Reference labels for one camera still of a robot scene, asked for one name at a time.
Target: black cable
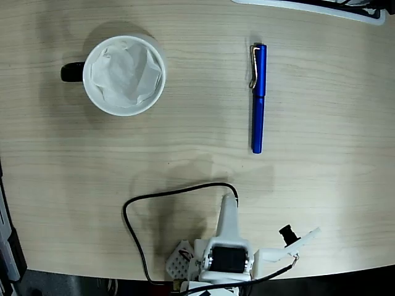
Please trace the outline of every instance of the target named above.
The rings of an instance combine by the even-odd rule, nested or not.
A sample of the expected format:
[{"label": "black cable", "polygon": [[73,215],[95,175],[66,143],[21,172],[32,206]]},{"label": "black cable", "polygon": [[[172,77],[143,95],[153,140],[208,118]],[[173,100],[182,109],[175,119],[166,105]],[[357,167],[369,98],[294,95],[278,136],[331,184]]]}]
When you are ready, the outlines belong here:
[{"label": "black cable", "polygon": [[[233,187],[231,184],[228,183],[224,183],[224,182],[213,182],[213,183],[206,183],[206,184],[202,184],[202,185],[197,185],[197,186],[192,186],[192,187],[187,187],[184,189],[178,189],[178,190],[174,190],[174,191],[167,191],[167,192],[159,192],[159,193],[153,193],[153,194],[146,194],[146,195],[141,195],[141,196],[137,196],[134,197],[130,200],[128,200],[127,202],[125,202],[125,204],[122,207],[122,216],[123,219],[125,220],[126,226],[131,234],[131,236],[133,237],[133,240],[135,241],[135,244],[137,246],[138,252],[140,253],[140,257],[141,257],[141,263],[143,264],[143,269],[144,269],[144,274],[147,278],[147,281],[152,284],[152,285],[156,285],[156,286],[162,286],[164,285],[163,282],[155,282],[151,279],[151,277],[149,276],[148,273],[148,268],[147,268],[147,262],[146,262],[146,257],[144,255],[143,249],[141,248],[141,244],[138,241],[138,238],[133,230],[133,228],[131,227],[129,218],[128,218],[128,214],[127,214],[127,208],[128,206],[133,203],[136,202],[138,200],[142,200],[142,199],[150,199],[152,197],[165,197],[165,196],[170,196],[170,195],[176,195],[176,194],[182,194],[182,193],[186,193],[186,192],[190,192],[190,191],[195,191],[198,189],[203,189],[203,188],[209,188],[209,187],[227,187],[229,189],[232,190],[233,195],[236,198],[237,204],[239,204],[239,196],[237,193],[237,190],[235,187]],[[204,287],[197,287],[191,290],[187,290],[184,292],[176,292],[178,296],[187,296],[193,293],[197,293],[197,292],[203,292],[203,291],[208,291],[208,290],[215,290],[215,289],[227,289],[227,288],[234,288],[234,287],[240,287],[240,288],[245,288],[245,287],[250,287],[251,285],[254,284],[259,284],[261,282],[265,282],[268,281],[269,279],[272,279],[276,276],[279,276],[285,272],[287,272],[288,270],[290,270],[293,266],[293,264],[288,265],[287,267],[284,267],[278,271],[276,271],[275,273],[272,273],[266,277],[262,277],[260,279],[255,279],[253,281],[248,281],[248,282],[235,282],[235,283],[229,283],[229,284],[217,284],[217,285],[211,285],[211,286],[204,286]]]},{"label": "black cable", "polygon": [[227,187],[230,190],[232,190],[233,194],[236,197],[236,201],[237,204],[239,204],[239,196],[237,194],[236,188],[234,188],[231,184],[228,183],[224,183],[224,182],[212,182],[212,183],[206,183],[206,184],[202,184],[202,185],[197,185],[197,186],[192,186],[192,187],[188,187],[188,188],[184,188],[184,189],[179,189],[179,190],[174,190],[174,191],[167,191],[167,192],[160,192],[160,193],[153,193],[153,194],[146,194],[146,195],[141,195],[141,196],[137,196],[134,197],[130,200],[128,200],[127,202],[125,202],[125,204],[122,207],[122,216],[123,219],[125,220],[126,226],[131,234],[131,236],[133,237],[135,244],[137,246],[138,252],[140,253],[140,257],[141,257],[141,263],[143,264],[143,269],[144,269],[144,274],[147,278],[147,281],[152,284],[152,285],[157,285],[157,286],[162,286],[164,285],[163,282],[155,282],[153,281],[148,273],[148,268],[147,268],[147,262],[146,262],[146,257],[144,256],[144,252],[143,249],[141,248],[140,242],[138,241],[138,238],[133,230],[133,228],[131,227],[129,218],[128,218],[128,214],[127,214],[127,208],[128,206],[132,203],[132,202],[136,202],[138,200],[142,200],[142,199],[150,199],[152,197],[165,197],[165,196],[169,196],[169,195],[176,195],[176,194],[182,194],[182,193],[186,193],[186,192],[190,192],[190,191],[195,191],[198,189],[203,189],[203,188],[208,188],[208,187]]},{"label": "black cable", "polygon": [[212,286],[203,286],[203,287],[198,287],[198,288],[193,288],[191,290],[187,290],[184,292],[180,292],[177,293],[177,296],[187,296],[193,293],[198,293],[198,292],[203,292],[203,291],[208,291],[208,290],[215,290],[215,289],[227,289],[227,288],[235,288],[235,287],[250,287],[252,285],[255,284],[260,284],[261,282],[265,282],[268,281],[269,279],[272,279],[276,276],[279,276],[285,272],[287,272],[288,270],[290,270],[292,267],[294,266],[294,264],[290,264],[278,271],[276,271],[275,273],[269,274],[266,277],[262,277],[260,279],[255,279],[253,281],[248,281],[248,282],[234,282],[234,283],[229,283],[229,284],[218,284],[218,285],[212,285]]}]

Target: black mug handle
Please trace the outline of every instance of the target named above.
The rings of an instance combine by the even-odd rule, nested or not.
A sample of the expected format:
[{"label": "black mug handle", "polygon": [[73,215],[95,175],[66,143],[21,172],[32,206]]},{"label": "black mug handle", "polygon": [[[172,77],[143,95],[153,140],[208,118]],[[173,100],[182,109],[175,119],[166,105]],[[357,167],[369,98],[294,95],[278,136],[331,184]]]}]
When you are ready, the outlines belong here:
[{"label": "black mug handle", "polygon": [[85,62],[75,62],[64,65],[60,70],[60,78],[64,82],[82,82],[82,71]]}]

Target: mug rim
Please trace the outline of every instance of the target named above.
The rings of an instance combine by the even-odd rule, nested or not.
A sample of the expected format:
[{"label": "mug rim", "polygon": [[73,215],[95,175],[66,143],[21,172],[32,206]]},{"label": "mug rim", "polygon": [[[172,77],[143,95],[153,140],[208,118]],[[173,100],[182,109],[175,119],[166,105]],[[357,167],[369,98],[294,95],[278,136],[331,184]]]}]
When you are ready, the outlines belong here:
[{"label": "mug rim", "polygon": [[[93,60],[93,56],[97,53],[97,51],[102,51],[101,47],[103,46],[103,43],[108,43],[108,42],[116,41],[119,39],[123,39],[123,40],[124,39],[132,39],[132,40],[137,41],[137,42],[145,45],[146,47],[148,47],[148,49],[155,56],[156,61],[158,62],[159,67],[162,70],[162,75],[161,75],[160,82],[159,82],[160,85],[157,86],[156,93],[146,99],[146,100],[151,100],[151,101],[148,104],[146,104],[144,107],[139,108],[138,110],[136,110],[136,107],[139,104],[131,107],[131,108],[133,108],[133,110],[130,110],[129,112],[122,112],[122,113],[120,113],[120,112],[118,113],[118,112],[114,112],[113,110],[109,110],[106,108],[106,106],[103,106],[102,104],[100,104],[100,102],[98,102],[98,100],[93,97],[91,90],[88,89],[88,86],[87,86],[88,79],[90,78],[90,72],[89,72],[90,66],[92,65],[93,62],[95,62],[95,60]],[[147,111],[148,109],[150,109],[158,101],[159,97],[163,93],[163,90],[165,88],[165,83],[166,83],[166,74],[167,74],[166,73],[166,64],[164,61],[164,59],[165,59],[164,52],[163,52],[163,50],[161,50],[162,51],[162,54],[161,54],[155,46],[159,47],[159,50],[161,50],[159,43],[154,38],[152,38],[148,35],[140,34],[140,33],[136,33],[133,35],[117,35],[117,36],[107,38],[107,39],[101,41],[100,43],[98,43],[91,50],[91,52],[88,54],[88,57],[86,58],[85,64],[83,67],[83,76],[82,76],[83,86],[84,86],[85,92],[88,95],[90,101],[97,108],[102,110],[103,112],[111,114],[111,115],[115,115],[115,116],[120,116],[120,117],[134,116],[134,115],[143,113],[144,111]],[[124,108],[124,107],[116,107],[116,108],[123,109],[123,111],[128,109],[128,108]]]}]

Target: black object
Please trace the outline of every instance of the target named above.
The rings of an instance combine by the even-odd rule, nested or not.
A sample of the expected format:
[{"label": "black object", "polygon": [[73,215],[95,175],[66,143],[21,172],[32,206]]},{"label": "black object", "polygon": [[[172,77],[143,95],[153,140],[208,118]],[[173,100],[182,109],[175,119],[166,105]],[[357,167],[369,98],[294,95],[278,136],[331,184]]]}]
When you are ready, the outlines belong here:
[{"label": "black object", "polygon": [[64,65],[60,70],[60,78],[64,82],[82,82],[85,62],[75,62]]},{"label": "black object", "polygon": [[279,233],[283,236],[286,247],[296,242],[300,237],[297,237],[295,232],[292,231],[291,225],[284,226],[280,229]]},{"label": "black object", "polygon": [[383,0],[383,5],[389,14],[395,14],[395,0]]},{"label": "black object", "polygon": [[243,273],[246,269],[246,251],[241,248],[214,247],[210,271]]}]

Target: pen cap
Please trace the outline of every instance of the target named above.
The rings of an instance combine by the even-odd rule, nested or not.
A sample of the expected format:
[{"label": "pen cap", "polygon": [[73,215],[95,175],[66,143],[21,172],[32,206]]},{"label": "pen cap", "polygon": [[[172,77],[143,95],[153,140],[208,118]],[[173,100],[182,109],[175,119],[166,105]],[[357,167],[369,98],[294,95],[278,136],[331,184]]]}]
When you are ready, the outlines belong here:
[{"label": "pen cap", "polygon": [[257,63],[257,84],[255,86],[255,95],[257,97],[264,97],[266,95],[266,59],[267,48],[266,45],[256,44],[258,48],[255,51]]}]

